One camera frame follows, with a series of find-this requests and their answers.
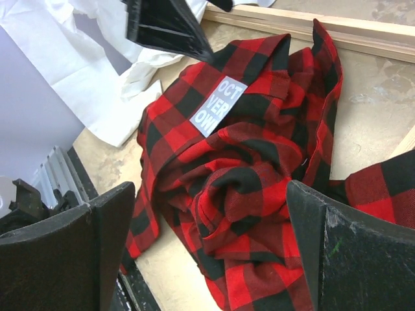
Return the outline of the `red black plaid shirt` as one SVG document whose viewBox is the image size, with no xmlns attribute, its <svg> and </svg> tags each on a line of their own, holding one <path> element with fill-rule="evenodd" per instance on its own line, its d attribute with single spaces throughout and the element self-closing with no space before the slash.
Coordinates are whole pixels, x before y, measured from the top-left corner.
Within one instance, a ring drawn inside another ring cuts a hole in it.
<svg viewBox="0 0 415 311">
<path fill-rule="evenodd" d="M 312 47 L 288 34 L 235 40 L 184 69 L 143 112 L 142 184 L 121 269 L 159 234 L 162 214 L 223 310 L 310 310 L 285 193 L 297 179 L 414 227 L 414 153 L 330 179 L 343 75 L 318 21 Z"/>
</svg>

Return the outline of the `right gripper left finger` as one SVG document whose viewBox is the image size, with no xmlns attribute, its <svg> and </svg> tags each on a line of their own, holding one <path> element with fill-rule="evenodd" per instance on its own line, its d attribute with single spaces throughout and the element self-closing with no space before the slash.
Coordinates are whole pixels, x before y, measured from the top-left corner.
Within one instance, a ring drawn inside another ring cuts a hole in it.
<svg viewBox="0 0 415 311">
<path fill-rule="evenodd" d="M 109 310 L 134 200 L 127 181 L 1 235 L 1 309 Z"/>
</svg>

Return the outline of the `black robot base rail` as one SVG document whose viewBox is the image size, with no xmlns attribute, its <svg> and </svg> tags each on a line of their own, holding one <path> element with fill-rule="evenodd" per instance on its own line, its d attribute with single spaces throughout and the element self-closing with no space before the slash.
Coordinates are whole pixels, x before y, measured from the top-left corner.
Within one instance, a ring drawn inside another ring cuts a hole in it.
<svg viewBox="0 0 415 311">
<path fill-rule="evenodd" d="M 157 310 L 125 240 L 134 184 L 97 194 L 74 150 L 54 148 L 35 185 L 1 178 L 2 310 Z"/>
</svg>

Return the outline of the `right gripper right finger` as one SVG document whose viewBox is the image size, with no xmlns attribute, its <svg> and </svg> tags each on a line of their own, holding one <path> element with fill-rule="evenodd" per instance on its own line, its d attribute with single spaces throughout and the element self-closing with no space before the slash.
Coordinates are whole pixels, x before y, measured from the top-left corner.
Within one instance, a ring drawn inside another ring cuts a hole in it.
<svg viewBox="0 0 415 311">
<path fill-rule="evenodd" d="M 414 309 L 414 230 L 299 181 L 286 200 L 315 310 Z"/>
</svg>

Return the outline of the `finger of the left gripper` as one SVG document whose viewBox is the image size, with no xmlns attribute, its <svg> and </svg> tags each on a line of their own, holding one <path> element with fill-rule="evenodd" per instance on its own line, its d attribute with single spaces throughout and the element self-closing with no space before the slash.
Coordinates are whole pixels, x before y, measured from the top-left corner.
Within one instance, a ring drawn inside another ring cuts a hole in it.
<svg viewBox="0 0 415 311">
<path fill-rule="evenodd" d="M 212 48 L 185 1 L 130 0 L 126 38 L 158 51 L 192 57 L 202 62 L 213 59 Z"/>
</svg>

